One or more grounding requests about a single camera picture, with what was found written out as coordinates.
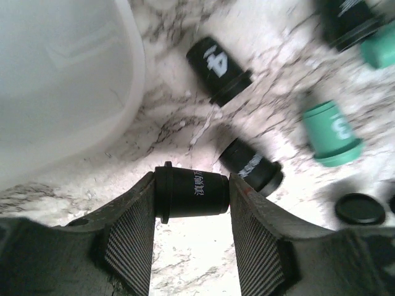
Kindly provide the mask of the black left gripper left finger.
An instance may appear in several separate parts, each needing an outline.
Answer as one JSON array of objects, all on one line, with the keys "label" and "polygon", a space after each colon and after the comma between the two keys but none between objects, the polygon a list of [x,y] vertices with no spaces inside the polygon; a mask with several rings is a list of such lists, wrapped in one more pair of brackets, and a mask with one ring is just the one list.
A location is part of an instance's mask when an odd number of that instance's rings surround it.
[{"label": "black left gripper left finger", "polygon": [[66,226],[1,219],[2,295],[147,295],[154,175]]}]

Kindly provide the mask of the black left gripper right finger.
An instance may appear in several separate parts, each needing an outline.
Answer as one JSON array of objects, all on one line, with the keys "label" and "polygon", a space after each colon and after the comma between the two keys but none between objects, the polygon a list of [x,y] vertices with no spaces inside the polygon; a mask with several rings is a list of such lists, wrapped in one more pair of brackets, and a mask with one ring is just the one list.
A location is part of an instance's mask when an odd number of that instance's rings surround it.
[{"label": "black left gripper right finger", "polygon": [[243,295],[393,295],[394,229],[337,231],[294,216],[238,175],[230,210]]}]

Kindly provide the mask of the green coffee capsule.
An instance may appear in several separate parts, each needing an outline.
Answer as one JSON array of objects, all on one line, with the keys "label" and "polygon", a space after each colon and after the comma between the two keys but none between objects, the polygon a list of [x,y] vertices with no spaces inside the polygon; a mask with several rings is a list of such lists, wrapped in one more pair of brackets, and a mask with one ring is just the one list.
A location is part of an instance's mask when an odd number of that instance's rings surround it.
[{"label": "green coffee capsule", "polygon": [[357,160],[363,149],[347,118],[334,101],[309,108],[302,114],[314,159],[325,167],[339,167]]},{"label": "green coffee capsule", "polygon": [[360,51],[365,63],[375,69],[394,65],[394,21],[362,42]]}]

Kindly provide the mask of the white plastic storage basket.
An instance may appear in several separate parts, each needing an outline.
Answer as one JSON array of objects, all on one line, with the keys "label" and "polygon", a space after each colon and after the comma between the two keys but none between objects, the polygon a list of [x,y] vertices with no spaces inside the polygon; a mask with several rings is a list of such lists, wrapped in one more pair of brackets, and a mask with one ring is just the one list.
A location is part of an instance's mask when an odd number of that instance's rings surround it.
[{"label": "white plastic storage basket", "polygon": [[2,1],[1,189],[108,148],[145,73],[128,1]]}]

